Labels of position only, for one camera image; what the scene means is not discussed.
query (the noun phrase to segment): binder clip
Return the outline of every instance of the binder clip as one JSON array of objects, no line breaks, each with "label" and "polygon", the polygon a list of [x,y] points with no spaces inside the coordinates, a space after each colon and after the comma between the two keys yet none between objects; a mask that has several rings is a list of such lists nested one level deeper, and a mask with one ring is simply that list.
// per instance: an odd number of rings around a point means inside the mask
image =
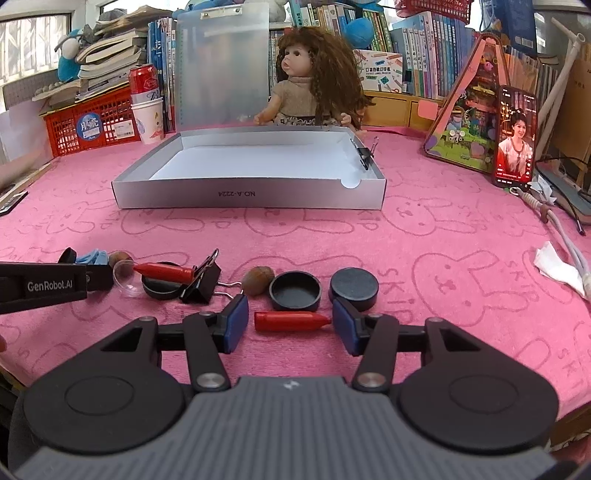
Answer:
[{"label": "binder clip", "polygon": [[363,165],[365,170],[369,170],[369,166],[371,162],[374,160],[374,152],[376,147],[378,146],[379,137],[374,137],[374,143],[372,144],[371,148],[367,147],[358,147],[357,152],[359,152],[360,161]]},{"label": "binder clip", "polygon": [[191,284],[180,294],[180,300],[183,303],[201,303],[209,304],[214,295],[220,295],[233,299],[228,292],[215,291],[216,287],[242,287],[240,282],[221,283],[219,281],[222,269],[216,263],[219,250],[216,248],[201,265],[195,269],[194,279]]}]

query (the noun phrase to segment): phone screen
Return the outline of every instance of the phone screen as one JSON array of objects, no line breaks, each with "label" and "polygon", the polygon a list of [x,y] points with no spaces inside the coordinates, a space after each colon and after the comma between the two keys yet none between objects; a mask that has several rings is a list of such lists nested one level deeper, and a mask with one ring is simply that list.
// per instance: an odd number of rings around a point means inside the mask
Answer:
[{"label": "phone screen", "polygon": [[533,95],[508,86],[499,88],[498,145],[493,174],[498,186],[531,181],[537,113]]}]

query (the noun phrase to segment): sticker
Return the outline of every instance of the sticker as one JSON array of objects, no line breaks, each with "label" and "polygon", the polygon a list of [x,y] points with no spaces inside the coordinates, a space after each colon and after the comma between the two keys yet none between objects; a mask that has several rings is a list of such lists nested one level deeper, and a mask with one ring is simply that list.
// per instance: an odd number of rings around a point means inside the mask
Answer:
[{"label": "sticker", "polygon": [[115,131],[116,139],[133,137],[135,135],[134,123],[131,120],[113,124],[113,130]]},{"label": "sticker", "polygon": [[103,132],[103,122],[96,113],[87,113],[78,119],[76,133],[82,140],[92,141],[100,137]]}]

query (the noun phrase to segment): pink tablecloth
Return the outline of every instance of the pink tablecloth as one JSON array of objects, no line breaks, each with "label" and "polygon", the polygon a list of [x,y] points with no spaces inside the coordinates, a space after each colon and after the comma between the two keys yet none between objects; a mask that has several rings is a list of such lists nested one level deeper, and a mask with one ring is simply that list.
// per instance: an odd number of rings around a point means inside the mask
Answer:
[{"label": "pink tablecloth", "polygon": [[[110,182],[148,147],[128,144],[56,161],[29,196],[0,219],[0,260],[57,261],[66,247],[122,249],[136,259],[199,264],[215,248],[222,281],[255,265],[330,276],[348,266],[372,271],[381,283],[375,311],[403,323],[438,315],[465,328],[548,378],[560,414],[591,398],[591,320],[587,304],[532,266],[536,248],[557,235],[516,197],[488,178],[430,160],[420,142],[380,133],[376,161],[388,178],[381,212],[354,210],[162,209],[120,211]],[[569,234],[591,257],[591,239]],[[211,307],[221,309],[217,297]],[[251,301],[255,310],[266,300]],[[153,314],[179,322],[197,306],[177,301],[123,299],[113,289],[85,301],[0,317],[8,341],[1,364],[29,383],[131,319]],[[321,312],[330,313],[327,295]],[[358,359],[347,355],[330,327],[309,334],[262,335],[249,324],[235,353],[224,357],[232,376],[350,377]],[[400,355],[395,379],[419,365]],[[184,355],[163,366],[187,381]]]}]

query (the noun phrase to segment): white paper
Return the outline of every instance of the white paper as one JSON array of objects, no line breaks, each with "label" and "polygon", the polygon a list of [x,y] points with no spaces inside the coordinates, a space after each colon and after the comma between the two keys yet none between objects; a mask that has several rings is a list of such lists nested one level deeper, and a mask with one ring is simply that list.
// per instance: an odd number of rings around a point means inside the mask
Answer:
[{"label": "white paper", "polygon": [[552,197],[552,187],[550,186],[550,184],[548,184],[548,182],[542,175],[538,175],[535,181],[531,181],[530,186],[533,190],[538,192],[541,195],[542,199],[546,202],[549,202],[553,205],[556,201],[556,198]]},{"label": "white paper", "polygon": [[553,280],[565,283],[585,298],[583,289],[583,279],[578,270],[568,263],[564,263],[550,242],[546,242],[539,249],[534,258],[534,265],[540,270],[542,275]]},{"label": "white paper", "polygon": [[115,138],[117,139],[133,137],[135,135],[134,123],[131,120],[125,120],[113,124],[113,130],[115,131]]}]

